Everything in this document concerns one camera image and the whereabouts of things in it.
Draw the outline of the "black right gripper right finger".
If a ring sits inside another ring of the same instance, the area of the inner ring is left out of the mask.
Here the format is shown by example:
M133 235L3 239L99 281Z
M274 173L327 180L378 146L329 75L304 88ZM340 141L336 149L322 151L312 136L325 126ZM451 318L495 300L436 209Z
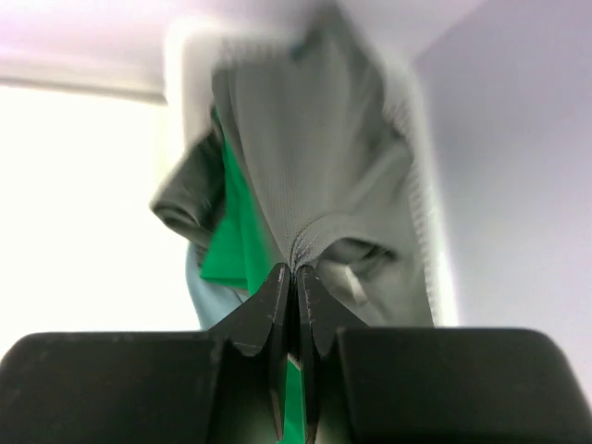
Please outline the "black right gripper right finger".
M370 327L297 272L309 443L587 443L561 349L523 328Z

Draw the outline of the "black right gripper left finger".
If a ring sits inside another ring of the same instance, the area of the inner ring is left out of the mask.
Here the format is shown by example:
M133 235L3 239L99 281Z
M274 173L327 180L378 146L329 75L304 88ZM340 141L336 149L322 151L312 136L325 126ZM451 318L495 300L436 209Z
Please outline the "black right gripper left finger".
M290 271L206 331L36 333L1 362L5 443L274 443Z

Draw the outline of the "green t-shirt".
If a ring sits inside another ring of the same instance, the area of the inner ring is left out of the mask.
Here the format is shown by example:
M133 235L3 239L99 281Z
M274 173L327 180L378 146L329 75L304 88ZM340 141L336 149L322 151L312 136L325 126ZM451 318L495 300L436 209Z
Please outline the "green t-shirt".
M214 443L302 443L300 372L278 345L273 305L284 303L248 185L232 152L222 113L211 112L225 170L226 210L202 265L208 282L246 290L247 298L210 330L223 341L211 440Z

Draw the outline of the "grey t-shirt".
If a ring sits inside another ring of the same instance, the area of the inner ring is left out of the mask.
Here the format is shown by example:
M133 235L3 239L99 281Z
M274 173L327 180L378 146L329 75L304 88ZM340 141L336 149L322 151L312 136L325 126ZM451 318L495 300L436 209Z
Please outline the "grey t-shirt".
M371 326L434 318L410 208L413 148L386 113L377 58L338 6L318 9L295 46L211 72L209 127L156 194L154 214L205 255L225 214L211 112L236 142L272 267L311 266Z

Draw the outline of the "light blue t-shirt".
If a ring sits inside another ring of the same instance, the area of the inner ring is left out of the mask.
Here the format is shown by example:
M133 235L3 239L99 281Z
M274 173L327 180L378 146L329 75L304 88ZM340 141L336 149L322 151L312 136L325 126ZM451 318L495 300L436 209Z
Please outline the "light blue t-shirt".
M200 329L207 330L229 315L248 298L246 290L229 288L201 278L203 252L189 243L185 259L185 278Z

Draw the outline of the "white plastic laundry basket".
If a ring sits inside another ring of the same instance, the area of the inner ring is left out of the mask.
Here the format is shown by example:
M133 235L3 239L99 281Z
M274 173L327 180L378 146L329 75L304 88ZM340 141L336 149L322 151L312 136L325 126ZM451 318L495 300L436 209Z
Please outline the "white plastic laundry basket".
M168 104L169 158L176 161L209 127L214 67L244 56L271 55L293 47L303 25L277 25L211 15L178 18L167 29L164 47L164 93ZM385 113L409 140L414 152L408 179L410 208L425 265L430 309L437 325L460 325L454 297L449 243L434 178L433 143L425 101L411 58L392 44L362 33L377 58L387 86Z

